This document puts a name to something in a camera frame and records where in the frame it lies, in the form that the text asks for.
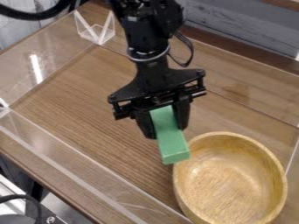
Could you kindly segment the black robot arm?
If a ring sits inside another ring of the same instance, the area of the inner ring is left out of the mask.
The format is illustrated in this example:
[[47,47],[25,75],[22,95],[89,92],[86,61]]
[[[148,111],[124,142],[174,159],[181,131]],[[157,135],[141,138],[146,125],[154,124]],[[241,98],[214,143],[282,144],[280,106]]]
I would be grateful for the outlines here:
[[116,20],[125,34],[126,56],[134,63],[134,78],[106,101],[117,120],[130,118],[149,139],[156,138],[150,112],[165,106],[173,111],[174,124],[184,130],[189,122],[190,103],[205,95],[201,69],[189,69],[188,62],[178,69],[168,65],[169,39],[186,46],[192,42],[178,32],[182,7],[174,0],[108,0]]

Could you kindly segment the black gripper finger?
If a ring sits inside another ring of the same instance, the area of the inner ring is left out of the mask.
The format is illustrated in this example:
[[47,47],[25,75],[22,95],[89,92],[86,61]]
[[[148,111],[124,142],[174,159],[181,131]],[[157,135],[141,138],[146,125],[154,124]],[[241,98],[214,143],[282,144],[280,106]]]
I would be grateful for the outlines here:
[[177,101],[172,105],[174,119],[177,122],[177,127],[180,130],[184,130],[188,127],[189,114],[190,114],[190,104],[186,100]]
[[134,112],[134,121],[144,134],[144,137],[148,139],[156,139],[154,125],[149,112],[137,110]]

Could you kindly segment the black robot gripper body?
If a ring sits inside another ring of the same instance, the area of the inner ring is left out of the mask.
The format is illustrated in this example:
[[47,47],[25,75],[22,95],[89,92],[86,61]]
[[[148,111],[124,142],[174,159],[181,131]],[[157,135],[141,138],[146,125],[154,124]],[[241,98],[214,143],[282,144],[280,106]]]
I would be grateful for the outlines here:
[[106,98],[117,120],[133,117],[134,112],[168,105],[177,107],[180,102],[190,103],[196,97],[205,95],[202,69],[169,68],[166,58],[136,62],[134,65],[134,78]]

